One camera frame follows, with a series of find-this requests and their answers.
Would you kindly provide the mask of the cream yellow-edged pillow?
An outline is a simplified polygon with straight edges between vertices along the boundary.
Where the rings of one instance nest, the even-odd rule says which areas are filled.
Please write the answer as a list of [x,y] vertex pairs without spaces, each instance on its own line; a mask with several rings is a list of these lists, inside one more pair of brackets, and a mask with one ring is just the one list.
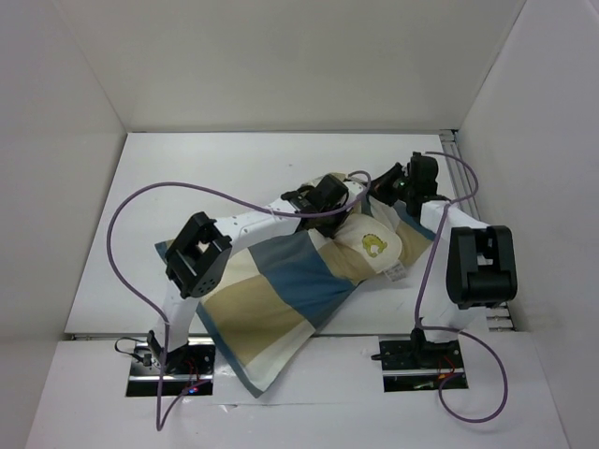
[[394,231],[361,213],[348,216],[334,242],[351,267],[350,279],[356,283],[393,268],[402,253],[402,240]]

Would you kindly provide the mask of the blue beige striped pillowcase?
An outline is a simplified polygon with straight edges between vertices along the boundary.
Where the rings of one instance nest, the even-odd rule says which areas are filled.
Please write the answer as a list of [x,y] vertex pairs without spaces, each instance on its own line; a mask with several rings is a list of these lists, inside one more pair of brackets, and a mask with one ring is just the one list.
[[[349,215],[371,216],[394,231],[402,240],[399,261],[411,267],[432,243],[432,233],[410,224],[403,205],[370,198],[369,188]],[[216,289],[199,300],[193,318],[253,396],[265,393],[315,331],[368,281],[350,279],[351,267],[334,237],[302,230],[242,250],[229,259]]]

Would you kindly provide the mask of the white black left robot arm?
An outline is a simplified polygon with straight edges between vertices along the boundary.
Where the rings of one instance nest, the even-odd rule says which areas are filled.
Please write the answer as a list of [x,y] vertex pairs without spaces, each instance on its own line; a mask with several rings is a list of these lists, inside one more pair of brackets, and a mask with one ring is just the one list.
[[149,332],[153,364],[165,373],[181,368],[199,300],[216,289],[233,255],[306,229],[331,237],[366,191],[359,181],[328,174],[315,186],[301,186],[237,216],[192,215],[166,250],[168,290],[162,309],[167,323]]

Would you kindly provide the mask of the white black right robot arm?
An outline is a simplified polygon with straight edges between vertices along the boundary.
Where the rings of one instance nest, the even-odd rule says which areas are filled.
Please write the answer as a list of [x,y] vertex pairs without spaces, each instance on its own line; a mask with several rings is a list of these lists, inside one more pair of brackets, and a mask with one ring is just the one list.
[[443,350],[451,348],[459,334],[467,334],[466,324],[443,324],[439,318],[428,324],[421,314],[434,260],[443,242],[448,245],[448,311],[458,314],[473,308],[496,308],[514,299],[518,291],[511,230],[505,225],[486,224],[461,210],[459,204],[474,193],[450,199],[437,192],[438,154],[414,152],[406,165],[395,164],[375,179],[369,190],[369,197],[381,203],[391,207],[403,205],[408,222],[433,235],[408,345],[410,359],[420,367],[430,366]]

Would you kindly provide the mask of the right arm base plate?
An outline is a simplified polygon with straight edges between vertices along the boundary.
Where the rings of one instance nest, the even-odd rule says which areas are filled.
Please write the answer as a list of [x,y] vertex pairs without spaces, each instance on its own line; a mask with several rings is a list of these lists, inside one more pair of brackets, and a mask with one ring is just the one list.
[[457,340],[433,343],[414,333],[409,339],[380,340],[371,360],[380,365],[386,393],[468,389]]

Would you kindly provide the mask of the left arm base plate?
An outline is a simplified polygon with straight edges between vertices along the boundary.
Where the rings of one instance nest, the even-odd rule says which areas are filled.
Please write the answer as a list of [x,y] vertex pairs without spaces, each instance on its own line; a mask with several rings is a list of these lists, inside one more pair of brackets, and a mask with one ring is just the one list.
[[[125,395],[129,398],[154,398],[157,393],[160,365],[149,345],[141,338],[123,337],[115,341],[114,350],[130,359]],[[211,396],[215,346],[208,338],[191,338],[183,359],[175,368],[166,368],[163,395],[176,397]]]

